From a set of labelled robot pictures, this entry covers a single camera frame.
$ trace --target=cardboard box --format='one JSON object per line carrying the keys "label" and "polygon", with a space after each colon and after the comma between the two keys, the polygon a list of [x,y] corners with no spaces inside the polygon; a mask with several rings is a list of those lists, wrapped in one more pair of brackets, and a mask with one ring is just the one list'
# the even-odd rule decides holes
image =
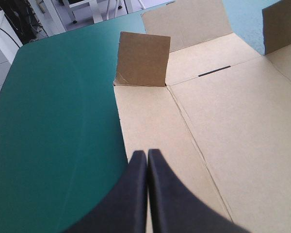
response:
{"label": "cardboard box", "polygon": [[117,72],[114,91],[128,156],[159,148],[222,216],[255,233],[291,233],[291,0],[263,16],[266,56],[232,32],[220,0],[145,13],[149,35],[121,35],[126,75]]}

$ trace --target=chair leg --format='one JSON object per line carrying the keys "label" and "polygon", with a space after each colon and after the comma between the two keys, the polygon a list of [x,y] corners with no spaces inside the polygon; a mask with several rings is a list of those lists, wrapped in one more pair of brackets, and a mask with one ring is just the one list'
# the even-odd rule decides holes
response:
{"label": "chair leg", "polygon": [[118,9],[122,9],[123,7],[122,7],[122,1],[120,0],[120,3],[119,3],[119,5],[118,5]]}
{"label": "chair leg", "polygon": [[119,3],[120,3],[120,0],[116,0],[114,18],[116,18],[116,16],[117,16],[117,10],[118,10]]}
{"label": "chair leg", "polygon": [[145,5],[143,4],[143,2],[141,0],[138,0],[138,2],[141,5],[141,8],[144,10],[145,9]]}
{"label": "chair leg", "polygon": [[106,19],[107,20],[109,20],[110,3],[111,3],[111,0],[108,0],[107,13],[106,13]]}
{"label": "chair leg", "polygon": [[75,16],[74,16],[72,10],[71,10],[70,7],[69,7],[69,5],[70,5],[70,4],[69,4],[69,1],[68,1],[68,0],[63,0],[63,2],[64,2],[64,6],[65,6],[65,8],[66,8],[66,10],[67,10],[67,12],[68,12],[68,15],[69,15],[70,19],[72,20],[73,23],[76,23],[76,22],[77,22],[77,21],[76,21],[76,18],[75,18]]}

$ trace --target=brown cardboard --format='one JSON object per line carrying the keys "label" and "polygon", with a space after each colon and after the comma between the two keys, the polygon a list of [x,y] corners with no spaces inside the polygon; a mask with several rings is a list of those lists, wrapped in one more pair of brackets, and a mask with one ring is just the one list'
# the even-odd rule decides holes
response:
{"label": "brown cardboard", "polygon": [[170,37],[121,32],[115,85],[165,86]]}
{"label": "brown cardboard", "polygon": [[146,33],[171,37],[170,51],[232,33],[221,0],[177,0],[142,19]]}
{"label": "brown cardboard", "polygon": [[[291,45],[260,56],[220,31],[220,1],[177,2],[143,15],[147,32],[170,35],[171,50],[180,49],[170,53],[167,86],[114,87],[127,155],[159,148],[223,216],[253,233],[291,233]],[[201,9],[208,22],[186,16]]]}
{"label": "brown cardboard", "polygon": [[233,66],[254,58],[259,53],[235,33],[221,36],[169,55],[166,84],[172,85],[226,66]]}
{"label": "brown cardboard", "polygon": [[263,9],[265,54],[291,44],[291,0]]}
{"label": "brown cardboard", "polygon": [[233,221],[291,233],[291,85],[264,57],[171,86]]}
{"label": "brown cardboard", "polygon": [[167,88],[115,86],[114,92],[126,154],[160,148],[181,181],[212,209],[229,218],[205,161]]}

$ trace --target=white chair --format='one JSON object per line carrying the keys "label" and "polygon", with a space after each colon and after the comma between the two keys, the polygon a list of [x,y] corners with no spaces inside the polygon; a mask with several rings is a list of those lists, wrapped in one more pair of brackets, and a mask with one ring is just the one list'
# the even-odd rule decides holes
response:
{"label": "white chair", "polygon": [[[107,20],[109,19],[109,11],[110,11],[110,3],[111,3],[112,0],[108,0],[108,6],[107,6]],[[131,4],[131,0],[124,0],[125,3],[126,3],[126,7],[127,7],[127,12],[130,14],[130,13],[133,13],[133,8],[132,8],[132,4]],[[141,8],[144,10],[145,9],[145,5],[143,4],[143,2],[141,0],[138,0],[139,4],[141,5]],[[116,0],[116,3],[115,3],[115,10],[114,10],[114,18],[116,18],[117,16],[117,10],[119,9],[119,6],[121,6],[122,3],[121,3],[121,0]]]}
{"label": "white chair", "polygon": [[73,23],[77,23],[77,20],[74,16],[73,11],[84,8],[84,7],[88,7],[88,6],[91,7],[94,23],[99,23],[103,21],[101,12],[98,7],[97,0],[83,0],[83,1],[76,2],[74,4],[70,4],[69,0],[63,0],[63,3]]}

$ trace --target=green table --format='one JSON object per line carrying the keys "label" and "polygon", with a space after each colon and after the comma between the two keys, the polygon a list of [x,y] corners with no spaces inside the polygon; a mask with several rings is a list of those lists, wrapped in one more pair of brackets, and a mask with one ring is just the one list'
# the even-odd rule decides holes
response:
{"label": "green table", "polygon": [[0,233],[53,233],[127,165],[113,92],[121,31],[140,13],[23,46],[0,93]]}

